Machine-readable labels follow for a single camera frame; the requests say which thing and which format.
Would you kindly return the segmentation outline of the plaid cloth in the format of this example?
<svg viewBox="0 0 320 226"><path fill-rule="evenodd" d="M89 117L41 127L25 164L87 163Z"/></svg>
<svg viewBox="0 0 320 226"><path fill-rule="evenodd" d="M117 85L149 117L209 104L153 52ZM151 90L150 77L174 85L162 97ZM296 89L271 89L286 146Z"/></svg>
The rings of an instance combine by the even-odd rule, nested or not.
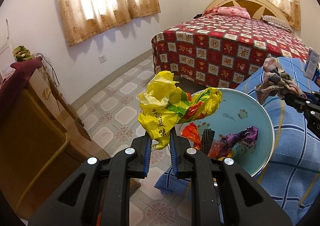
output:
<svg viewBox="0 0 320 226"><path fill-rule="evenodd" d="M305 93L271 54L268 54L264 61L263 71L263 81L254 88L257 100L261 105L268 97L275 95L279 99L284 99L287 94L306 98Z"/></svg>

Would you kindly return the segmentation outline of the dark knitted scouring cloth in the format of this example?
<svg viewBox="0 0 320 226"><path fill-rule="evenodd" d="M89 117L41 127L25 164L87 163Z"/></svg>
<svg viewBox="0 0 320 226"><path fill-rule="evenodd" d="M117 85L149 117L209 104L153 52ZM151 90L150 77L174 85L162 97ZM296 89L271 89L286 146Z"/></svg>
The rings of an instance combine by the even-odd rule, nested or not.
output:
<svg viewBox="0 0 320 226"><path fill-rule="evenodd" d="M213 131L211 128L205 129L202 134L200 150L206 155L210 152L214 135L215 131Z"/></svg>

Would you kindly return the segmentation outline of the purple wrapper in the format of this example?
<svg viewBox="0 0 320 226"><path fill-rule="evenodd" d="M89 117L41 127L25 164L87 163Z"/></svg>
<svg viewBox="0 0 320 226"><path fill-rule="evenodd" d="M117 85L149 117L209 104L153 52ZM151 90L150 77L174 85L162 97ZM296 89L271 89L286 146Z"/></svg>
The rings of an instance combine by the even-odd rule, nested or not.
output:
<svg viewBox="0 0 320 226"><path fill-rule="evenodd" d="M259 128L255 126L247 127L236 134L228 134L219 140L214 140L210 151L209 158L219 159L228 156L236 144L242 144L248 148L256 145Z"/></svg>

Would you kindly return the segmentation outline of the orange-red plastic bag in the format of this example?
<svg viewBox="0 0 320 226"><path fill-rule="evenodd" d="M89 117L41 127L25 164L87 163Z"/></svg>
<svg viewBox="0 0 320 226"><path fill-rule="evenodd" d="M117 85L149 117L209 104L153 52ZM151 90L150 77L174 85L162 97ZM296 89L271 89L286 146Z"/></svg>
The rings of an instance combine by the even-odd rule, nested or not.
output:
<svg viewBox="0 0 320 226"><path fill-rule="evenodd" d="M201 140L197 126L194 123L189 123L181 132L181 136L193 142L193 148L200 150Z"/></svg>

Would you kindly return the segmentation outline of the yellow plastic bag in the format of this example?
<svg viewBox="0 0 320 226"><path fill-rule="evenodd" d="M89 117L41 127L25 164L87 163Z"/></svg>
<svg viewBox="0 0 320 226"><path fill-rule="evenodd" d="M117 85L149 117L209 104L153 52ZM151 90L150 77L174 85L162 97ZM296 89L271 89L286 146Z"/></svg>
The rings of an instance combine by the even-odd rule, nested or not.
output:
<svg viewBox="0 0 320 226"><path fill-rule="evenodd" d="M155 150L165 148L170 141L170 130L177 124L203 119L216 112L222 102L222 91L208 87L191 95L176 86L174 74L161 71L148 83L146 91L138 95L141 112L140 125L157 143Z"/></svg>

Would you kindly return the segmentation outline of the light blue round trash bin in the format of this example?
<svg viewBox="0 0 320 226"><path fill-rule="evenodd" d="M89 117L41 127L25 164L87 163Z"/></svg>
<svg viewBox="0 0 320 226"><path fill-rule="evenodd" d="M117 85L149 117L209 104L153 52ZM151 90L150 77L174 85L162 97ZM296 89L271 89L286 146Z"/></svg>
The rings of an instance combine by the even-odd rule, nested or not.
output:
<svg viewBox="0 0 320 226"><path fill-rule="evenodd" d="M195 120L200 135L207 128L215 131L215 140L236 134L247 127L259 129L256 144L249 148L243 144L233 147L232 158L252 177L267 165L274 149L274 129L270 116L253 97L230 88L220 88L222 101L216 112Z"/></svg>

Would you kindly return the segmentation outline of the grey white carton box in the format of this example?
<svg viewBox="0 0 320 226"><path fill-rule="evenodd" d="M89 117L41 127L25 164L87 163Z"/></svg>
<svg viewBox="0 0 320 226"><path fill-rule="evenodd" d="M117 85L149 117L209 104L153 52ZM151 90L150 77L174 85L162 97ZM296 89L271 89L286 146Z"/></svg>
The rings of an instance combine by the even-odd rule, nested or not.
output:
<svg viewBox="0 0 320 226"><path fill-rule="evenodd" d="M313 82L319 78L319 53L311 47L304 66L304 76Z"/></svg>

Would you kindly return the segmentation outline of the blue plaid blanket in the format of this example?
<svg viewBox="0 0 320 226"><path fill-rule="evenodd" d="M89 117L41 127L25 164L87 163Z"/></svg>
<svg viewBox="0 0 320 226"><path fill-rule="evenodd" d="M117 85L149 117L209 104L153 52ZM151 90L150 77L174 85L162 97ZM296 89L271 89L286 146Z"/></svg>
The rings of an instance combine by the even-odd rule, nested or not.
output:
<svg viewBox="0 0 320 226"><path fill-rule="evenodd" d="M301 90L319 91L304 77L304 63L297 58L277 58ZM254 87L263 79L263 68L240 84L236 90L256 97ZM319 138L308 128L302 113L287 106L277 96L268 97L264 108L271 117L276 136L274 153L268 166L255 179L289 215L296 225L319 194ZM173 176L171 167L161 175L155 188L166 194L191 197L190 180Z"/></svg>

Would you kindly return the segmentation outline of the wooden cabinet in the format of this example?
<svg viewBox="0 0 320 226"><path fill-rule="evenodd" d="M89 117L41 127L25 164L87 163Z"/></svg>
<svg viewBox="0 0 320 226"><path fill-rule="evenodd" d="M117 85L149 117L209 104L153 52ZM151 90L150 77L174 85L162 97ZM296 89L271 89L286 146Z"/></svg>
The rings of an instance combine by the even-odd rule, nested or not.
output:
<svg viewBox="0 0 320 226"><path fill-rule="evenodd" d="M88 158L108 157L36 69L26 86L1 93L1 192L28 220Z"/></svg>

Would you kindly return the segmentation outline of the striped pillow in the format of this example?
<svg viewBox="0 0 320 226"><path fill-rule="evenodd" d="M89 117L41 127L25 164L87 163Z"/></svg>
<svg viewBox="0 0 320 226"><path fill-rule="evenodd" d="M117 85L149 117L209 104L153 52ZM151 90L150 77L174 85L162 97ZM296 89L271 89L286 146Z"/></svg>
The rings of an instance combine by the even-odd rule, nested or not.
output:
<svg viewBox="0 0 320 226"><path fill-rule="evenodd" d="M263 15L262 20L264 22L268 23L269 25L280 28L280 29L285 30L289 33L293 32L292 27L286 21L281 20L277 17L270 16L270 15Z"/></svg>

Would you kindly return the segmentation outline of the red patterned bedspread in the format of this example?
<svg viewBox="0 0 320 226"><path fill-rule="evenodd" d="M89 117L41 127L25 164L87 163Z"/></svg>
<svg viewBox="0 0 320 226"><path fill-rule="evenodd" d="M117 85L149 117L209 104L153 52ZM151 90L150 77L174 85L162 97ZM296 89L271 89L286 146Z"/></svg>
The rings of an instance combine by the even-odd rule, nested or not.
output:
<svg viewBox="0 0 320 226"><path fill-rule="evenodd" d="M236 88L268 54L306 61L309 49L293 34L264 21L206 15L180 23L152 40L154 71L170 71L207 87Z"/></svg>

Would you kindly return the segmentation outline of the cream wooden headboard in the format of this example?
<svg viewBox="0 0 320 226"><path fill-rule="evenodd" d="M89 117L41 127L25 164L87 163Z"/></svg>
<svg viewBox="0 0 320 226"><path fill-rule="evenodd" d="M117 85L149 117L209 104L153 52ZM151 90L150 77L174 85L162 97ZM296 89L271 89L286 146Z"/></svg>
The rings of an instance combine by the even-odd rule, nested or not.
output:
<svg viewBox="0 0 320 226"><path fill-rule="evenodd" d="M260 20L263 15L271 15L288 23L285 15L268 0L214 0L206 10L219 7L242 7L246 8L252 19Z"/></svg>

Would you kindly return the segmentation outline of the maroon cloth on cabinet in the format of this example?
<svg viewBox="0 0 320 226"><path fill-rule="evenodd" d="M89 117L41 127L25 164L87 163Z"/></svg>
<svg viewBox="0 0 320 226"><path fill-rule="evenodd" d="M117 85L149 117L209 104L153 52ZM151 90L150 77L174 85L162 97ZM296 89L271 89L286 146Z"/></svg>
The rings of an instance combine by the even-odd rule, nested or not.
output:
<svg viewBox="0 0 320 226"><path fill-rule="evenodd" d="M42 66L43 64L41 57L12 63L11 67L14 69L14 72L10 78L5 80L5 82L1 85L1 93L16 93L22 90L29 82L35 70L41 68Z"/></svg>

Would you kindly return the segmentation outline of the green item on cabinet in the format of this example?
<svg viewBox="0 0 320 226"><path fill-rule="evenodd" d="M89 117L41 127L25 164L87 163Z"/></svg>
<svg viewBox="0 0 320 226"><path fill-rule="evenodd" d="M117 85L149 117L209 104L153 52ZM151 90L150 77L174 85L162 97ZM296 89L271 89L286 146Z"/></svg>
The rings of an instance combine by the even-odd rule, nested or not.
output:
<svg viewBox="0 0 320 226"><path fill-rule="evenodd" d="M30 50L26 49L24 46L18 46L13 50L14 57L17 62L28 61L33 57Z"/></svg>

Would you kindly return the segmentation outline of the white wall socket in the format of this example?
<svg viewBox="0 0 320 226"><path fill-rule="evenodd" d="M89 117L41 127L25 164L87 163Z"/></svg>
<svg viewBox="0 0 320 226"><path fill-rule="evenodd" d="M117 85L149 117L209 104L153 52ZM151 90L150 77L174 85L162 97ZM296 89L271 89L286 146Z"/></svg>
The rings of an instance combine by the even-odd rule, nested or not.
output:
<svg viewBox="0 0 320 226"><path fill-rule="evenodd" d="M106 58L105 58L105 56L104 56L104 55L99 56L99 61L100 61L100 63L104 63L104 62L106 62Z"/></svg>

